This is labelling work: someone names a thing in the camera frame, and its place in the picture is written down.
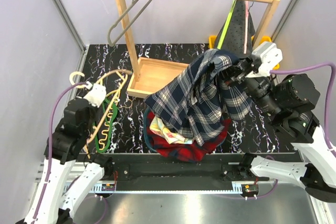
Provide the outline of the pink hanger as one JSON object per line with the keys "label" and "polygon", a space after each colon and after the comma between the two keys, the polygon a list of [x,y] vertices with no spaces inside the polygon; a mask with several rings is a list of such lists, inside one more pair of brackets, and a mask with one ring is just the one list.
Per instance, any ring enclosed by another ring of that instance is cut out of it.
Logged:
{"label": "pink hanger", "polygon": [[247,53],[247,43],[248,43],[248,1],[244,1],[245,4],[245,30],[244,30],[244,44],[243,44],[243,53]]}

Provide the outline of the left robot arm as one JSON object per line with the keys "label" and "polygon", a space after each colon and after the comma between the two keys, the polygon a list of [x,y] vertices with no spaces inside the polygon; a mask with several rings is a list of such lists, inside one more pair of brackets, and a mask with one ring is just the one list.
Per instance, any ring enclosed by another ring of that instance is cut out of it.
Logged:
{"label": "left robot arm", "polygon": [[79,206],[99,180],[113,176],[112,159],[96,154],[83,173],[65,190],[65,183],[86,145],[102,98],[75,98],[50,134],[44,170],[27,216],[20,223],[72,223]]}

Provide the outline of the red plaid skirt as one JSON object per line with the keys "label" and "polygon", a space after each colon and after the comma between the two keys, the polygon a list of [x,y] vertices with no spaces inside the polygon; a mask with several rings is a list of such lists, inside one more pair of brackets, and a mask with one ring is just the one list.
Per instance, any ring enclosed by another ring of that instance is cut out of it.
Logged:
{"label": "red plaid skirt", "polygon": [[200,162],[206,154],[211,154],[220,146],[227,136],[231,119],[223,121],[224,129],[213,140],[205,142],[202,146],[193,142],[192,144],[169,144],[164,138],[154,134],[150,129],[148,131],[150,141],[157,153],[164,157],[176,158],[179,161],[197,163]]}

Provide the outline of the grey dotted skirt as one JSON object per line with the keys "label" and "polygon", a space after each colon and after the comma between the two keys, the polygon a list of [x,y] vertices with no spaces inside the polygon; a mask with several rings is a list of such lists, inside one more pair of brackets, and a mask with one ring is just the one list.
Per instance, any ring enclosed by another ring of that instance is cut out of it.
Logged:
{"label": "grey dotted skirt", "polygon": [[[229,28],[223,42],[221,50],[227,50],[239,56],[244,55],[244,30],[245,30],[245,4],[242,0],[237,0],[229,24]],[[250,54],[253,50],[252,36],[255,34],[253,19],[249,12],[248,16],[248,43],[247,53]]]}

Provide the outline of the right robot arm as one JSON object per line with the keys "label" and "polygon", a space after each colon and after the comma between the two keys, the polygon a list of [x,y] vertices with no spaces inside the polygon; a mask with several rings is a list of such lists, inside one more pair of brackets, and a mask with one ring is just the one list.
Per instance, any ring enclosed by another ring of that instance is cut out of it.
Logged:
{"label": "right robot arm", "polygon": [[[298,149],[308,162],[286,163],[247,153],[234,172],[244,180],[268,177],[303,188],[310,196],[335,202],[335,146],[329,139],[329,105],[335,80],[335,64],[324,62],[294,70],[269,70],[263,77],[254,72],[255,63],[243,59],[222,71],[225,83],[240,84],[254,104],[270,117],[275,133]],[[324,126],[313,109],[319,91],[306,74],[309,70],[330,67],[331,75],[325,96]]]}

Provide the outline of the cream wavy hanger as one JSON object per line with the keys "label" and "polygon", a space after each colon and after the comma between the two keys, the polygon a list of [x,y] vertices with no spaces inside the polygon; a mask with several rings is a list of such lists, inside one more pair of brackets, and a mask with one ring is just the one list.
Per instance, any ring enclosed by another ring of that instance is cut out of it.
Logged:
{"label": "cream wavy hanger", "polygon": [[113,90],[107,94],[103,101],[103,112],[106,114],[104,122],[100,127],[93,125],[94,131],[98,129],[93,138],[95,143],[96,153],[102,154],[108,150],[112,141],[112,125],[117,118],[120,103],[121,89]]}

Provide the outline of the navy plaid skirt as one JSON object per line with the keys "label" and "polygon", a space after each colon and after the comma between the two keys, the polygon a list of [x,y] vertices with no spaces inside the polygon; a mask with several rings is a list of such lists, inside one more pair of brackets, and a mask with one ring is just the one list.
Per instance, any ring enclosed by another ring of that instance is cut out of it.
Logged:
{"label": "navy plaid skirt", "polygon": [[225,119],[240,121],[250,111],[251,99],[242,87],[224,81],[238,61],[233,53],[209,49],[144,102],[169,129],[202,146],[219,135]]}

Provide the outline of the wooden hanger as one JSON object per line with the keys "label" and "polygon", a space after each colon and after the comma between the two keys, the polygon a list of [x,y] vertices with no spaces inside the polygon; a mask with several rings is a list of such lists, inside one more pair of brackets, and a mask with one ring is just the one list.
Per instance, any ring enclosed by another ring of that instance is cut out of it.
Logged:
{"label": "wooden hanger", "polygon": [[[122,79],[122,82],[118,86],[118,88],[116,88],[115,90],[112,90],[111,92],[107,93],[106,92],[106,87],[104,86],[103,81],[104,81],[104,79],[106,79],[107,77],[109,77],[112,74],[117,74]],[[85,98],[89,98],[89,102],[91,102],[93,105],[97,106],[98,108],[103,104],[105,98],[107,98],[109,95],[113,94],[113,97],[112,97],[105,113],[103,114],[103,117],[100,119],[98,125],[94,128],[93,133],[87,139],[86,145],[89,145],[94,140],[96,135],[98,134],[98,131],[101,128],[101,126],[103,125],[103,123],[105,121],[105,118],[107,117],[110,109],[115,104],[115,102],[118,102],[119,95],[121,93],[121,90],[122,90],[123,86],[125,85],[125,83],[128,79],[128,76],[131,76],[132,74],[133,74],[133,72],[131,70],[126,70],[126,69],[111,70],[111,71],[105,73],[102,77],[100,77],[94,84],[92,84],[90,82],[85,82],[84,84],[80,84],[79,82],[75,83],[74,82],[74,77],[75,76],[81,76],[81,77],[85,76],[80,71],[74,71],[69,75],[69,82],[70,82],[71,85],[76,84],[77,89],[88,89],[88,90],[90,89],[90,91],[85,95]]]}

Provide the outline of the floral pastel skirt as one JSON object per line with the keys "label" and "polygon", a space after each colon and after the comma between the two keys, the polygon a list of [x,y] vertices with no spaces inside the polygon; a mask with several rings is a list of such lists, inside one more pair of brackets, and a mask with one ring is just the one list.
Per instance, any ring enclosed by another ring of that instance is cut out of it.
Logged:
{"label": "floral pastel skirt", "polygon": [[169,144],[192,144],[194,140],[192,138],[185,138],[178,133],[171,132],[158,117],[154,117],[150,124],[150,130],[164,138]]}

